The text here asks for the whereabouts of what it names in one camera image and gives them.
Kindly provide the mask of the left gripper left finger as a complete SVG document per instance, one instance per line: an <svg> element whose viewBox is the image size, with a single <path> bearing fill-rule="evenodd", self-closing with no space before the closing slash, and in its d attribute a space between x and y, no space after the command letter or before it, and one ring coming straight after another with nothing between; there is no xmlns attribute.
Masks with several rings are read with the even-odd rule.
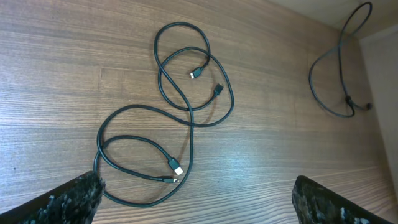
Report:
<svg viewBox="0 0 398 224"><path fill-rule="evenodd" d="M86 172L1 214L1 223L91 224L101 203L105 181Z"/></svg>

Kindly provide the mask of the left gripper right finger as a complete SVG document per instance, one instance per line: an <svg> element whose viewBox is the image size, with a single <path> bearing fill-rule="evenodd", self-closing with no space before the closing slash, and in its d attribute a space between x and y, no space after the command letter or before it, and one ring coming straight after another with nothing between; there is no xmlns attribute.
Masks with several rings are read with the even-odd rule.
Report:
<svg viewBox="0 0 398 224"><path fill-rule="evenodd" d="M295 181L292 204L303 224L391 224L304 175Z"/></svg>

